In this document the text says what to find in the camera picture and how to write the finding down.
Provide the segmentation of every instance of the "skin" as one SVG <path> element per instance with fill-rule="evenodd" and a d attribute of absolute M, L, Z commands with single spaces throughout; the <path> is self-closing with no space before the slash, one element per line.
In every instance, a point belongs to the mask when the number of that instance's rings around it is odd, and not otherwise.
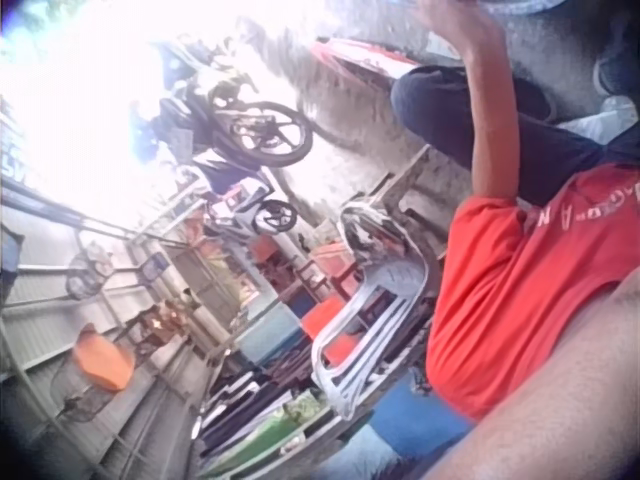
<path fill-rule="evenodd" d="M 515 199 L 520 140 L 504 34 L 475 1 L 422 0 L 419 17 L 465 62 L 474 194 Z M 640 269 L 428 480 L 610 479 L 640 449 Z"/>
<path fill-rule="evenodd" d="M 640 450 L 640 269 L 427 480 L 618 478 Z"/>
<path fill-rule="evenodd" d="M 502 27 L 477 2 L 469 0 L 422 0 L 417 15 L 453 45 L 466 67 L 475 130 L 473 193 L 515 201 L 520 133 Z"/>

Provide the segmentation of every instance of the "orange chair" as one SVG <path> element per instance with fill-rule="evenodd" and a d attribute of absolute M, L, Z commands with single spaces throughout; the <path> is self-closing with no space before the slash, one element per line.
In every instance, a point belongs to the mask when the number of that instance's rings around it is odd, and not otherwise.
<path fill-rule="evenodd" d="M 317 304 L 301 320 L 302 329 L 314 340 L 322 329 L 335 317 L 345 301 L 333 294 Z M 358 344 L 358 339 L 347 334 L 340 335 L 324 350 L 324 355 L 332 365 L 340 365 Z"/>

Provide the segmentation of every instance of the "wall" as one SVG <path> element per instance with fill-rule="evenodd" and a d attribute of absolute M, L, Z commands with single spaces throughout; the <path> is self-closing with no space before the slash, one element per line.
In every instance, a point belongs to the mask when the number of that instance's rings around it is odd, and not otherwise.
<path fill-rule="evenodd" d="M 22 265 L 66 266 L 79 251 L 71 227 L 4 206 L 2 221 L 26 236 Z M 115 249 L 116 267 L 135 265 L 124 242 L 86 232 L 80 236 L 84 243 L 94 238 Z M 187 400 L 192 394 L 199 397 L 207 372 L 192 346 L 182 345 L 179 338 L 136 369 L 127 389 L 91 422 L 60 418 L 67 436 L 46 421 L 46 413 L 56 416 L 60 411 L 61 406 L 51 398 L 51 380 L 80 329 L 92 322 L 98 331 L 113 337 L 122 323 L 158 300 L 145 287 L 127 288 L 135 283 L 135 273 L 116 274 L 106 284 L 104 297 L 24 305 L 34 299 L 64 297 L 65 277 L 60 273 L 21 274 L 7 299 L 2 312 L 3 350 L 11 349 L 27 381 L 21 381 L 3 355 L 2 422 L 20 435 L 34 459 L 50 462 L 49 473 L 58 473 L 60 478 L 89 478 L 100 471 L 100 477 L 107 478 L 182 478 L 195 416 Z M 131 455 L 136 448 L 139 453 Z M 103 470 L 96 470 L 95 465 Z"/>

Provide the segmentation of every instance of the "dark pants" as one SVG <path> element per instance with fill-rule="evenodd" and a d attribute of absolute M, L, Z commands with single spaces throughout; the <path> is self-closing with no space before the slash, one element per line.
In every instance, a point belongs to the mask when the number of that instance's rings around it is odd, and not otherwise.
<path fill-rule="evenodd" d="M 600 145 L 535 120 L 531 84 L 516 81 L 520 112 L 520 196 L 545 205 L 576 172 L 602 163 L 640 164 L 640 123 Z M 469 87 L 456 70 L 419 67 L 397 80 L 391 91 L 396 116 L 413 133 L 466 169 L 473 155 Z"/>

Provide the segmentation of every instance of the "motorcycle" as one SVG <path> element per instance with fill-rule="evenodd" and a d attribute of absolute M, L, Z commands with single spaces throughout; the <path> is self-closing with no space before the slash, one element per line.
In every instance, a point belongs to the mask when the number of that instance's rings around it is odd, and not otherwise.
<path fill-rule="evenodd" d="M 180 42 L 161 42 L 155 47 L 171 95 L 160 100 L 160 114 L 151 120 L 148 135 L 171 145 L 174 130 L 189 130 L 194 155 L 213 149 L 249 172 L 261 166 L 292 165 L 309 153 L 313 145 L 309 121 L 275 102 L 240 100 L 247 86 L 256 93 L 257 88 L 233 66 L 224 49 L 207 52 L 200 45 Z"/>
<path fill-rule="evenodd" d="M 277 235 L 291 230 L 298 219 L 293 205 L 274 198 L 266 181 L 248 177 L 224 195 L 222 202 L 207 204 L 204 233 L 246 244 L 256 235 Z"/>

